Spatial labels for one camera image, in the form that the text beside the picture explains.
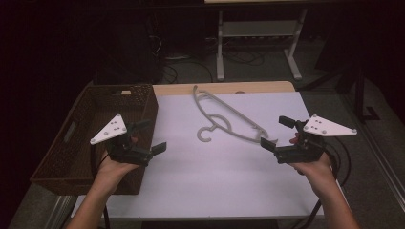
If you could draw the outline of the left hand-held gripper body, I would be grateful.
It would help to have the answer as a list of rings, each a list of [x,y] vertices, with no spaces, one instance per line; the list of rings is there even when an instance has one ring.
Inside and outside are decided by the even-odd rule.
[[[92,146],[106,142],[111,160],[147,166],[152,155],[133,141],[136,132],[130,132],[121,114],[116,114],[95,136],[90,139]]]

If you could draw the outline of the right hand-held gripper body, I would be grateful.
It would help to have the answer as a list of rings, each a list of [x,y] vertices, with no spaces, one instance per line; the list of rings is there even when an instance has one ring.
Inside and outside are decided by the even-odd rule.
[[[282,163],[317,161],[326,151],[325,137],[357,135],[355,129],[314,114],[307,121],[295,120],[298,140],[292,146],[276,147],[274,155]]]

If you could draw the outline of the brown woven basket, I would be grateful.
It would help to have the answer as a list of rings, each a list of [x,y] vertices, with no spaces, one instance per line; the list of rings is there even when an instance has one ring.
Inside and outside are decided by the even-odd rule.
[[[85,195],[93,183],[93,161],[101,161],[106,144],[96,145],[91,155],[90,139],[116,114],[125,123],[150,119],[138,132],[138,146],[151,147],[158,114],[154,89],[148,84],[89,86],[82,91],[53,141],[48,153],[31,177],[31,182],[60,196]]]

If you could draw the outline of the grey plastic clothes hanger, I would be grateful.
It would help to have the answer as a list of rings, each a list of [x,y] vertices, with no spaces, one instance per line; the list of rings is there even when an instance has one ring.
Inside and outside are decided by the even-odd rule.
[[[199,86],[194,85],[192,88],[192,97],[202,116],[209,122],[209,125],[202,126],[197,131],[197,139],[199,141],[205,143],[210,142],[212,138],[205,136],[204,133],[213,133],[214,131],[221,130],[223,133],[244,142],[259,144],[262,138],[268,140],[270,143],[278,142],[277,138],[270,137],[268,131],[263,126],[210,91],[202,90]],[[251,132],[243,134],[240,127],[234,127],[232,120],[238,120],[242,124],[245,124]]]

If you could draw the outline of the person's left hand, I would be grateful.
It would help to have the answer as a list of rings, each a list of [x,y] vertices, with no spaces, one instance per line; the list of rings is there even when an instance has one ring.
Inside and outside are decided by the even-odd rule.
[[[125,175],[138,167],[136,164],[111,160],[109,154],[104,152],[97,170],[96,179],[104,182],[119,183]]]

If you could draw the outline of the person's right hand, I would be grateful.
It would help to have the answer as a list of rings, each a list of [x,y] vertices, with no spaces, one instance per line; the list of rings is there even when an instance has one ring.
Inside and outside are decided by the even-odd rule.
[[[335,182],[329,157],[322,154],[317,161],[290,163],[289,166],[302,173],[315,190],[322,190]]]

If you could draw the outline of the black floor stand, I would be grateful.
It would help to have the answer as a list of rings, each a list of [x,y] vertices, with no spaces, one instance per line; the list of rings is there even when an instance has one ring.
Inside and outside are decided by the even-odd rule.
[[[351,62],[344,64],[336,70],[327,73],[319,79],[310,82],[309,84],[299,87],[299,92],[311,91],[321,86],[329,80],[339,76],[335,90],[339,94],[347,94],[349,90],[354,87],[354,104],[353,111],[357,119],[361,123],[366,123],[369,120],[379,120],[380,117],[373,109],[364,104],[365,98],[365,75],[359,63]]]

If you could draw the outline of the white table mat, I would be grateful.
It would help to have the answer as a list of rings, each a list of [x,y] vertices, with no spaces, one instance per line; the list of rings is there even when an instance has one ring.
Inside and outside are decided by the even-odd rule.
[[[293,130],[281,115],[305,120],[309,114],[298,93],[222,94],[223,101],[288,145]],[[282,219],[310,214],[317,197],[306,179],[260,145],[221,130],[210,142],[197,139],[209,125],[190,95],[161,95],[154,143],[167,149],[146,167],[135,196],[112,196],[113,219]]]

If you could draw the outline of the white metal desk frame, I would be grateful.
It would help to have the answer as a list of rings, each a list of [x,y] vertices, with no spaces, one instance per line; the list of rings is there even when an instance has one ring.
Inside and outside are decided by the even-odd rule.
[[[284,55],[293,78],[297,81],[302,80],[303,76],[294,59],[294,53],[304,27],[307,13],[307,9],[302,9],[300,16],[296,20],[228,22],[223,21],[223,13],[220,11],[216,54],[217,79],[219,81],[225,80],[223,57],[224,38],[289,36],[292,38],[292,42],[288,49],[284,49]]]

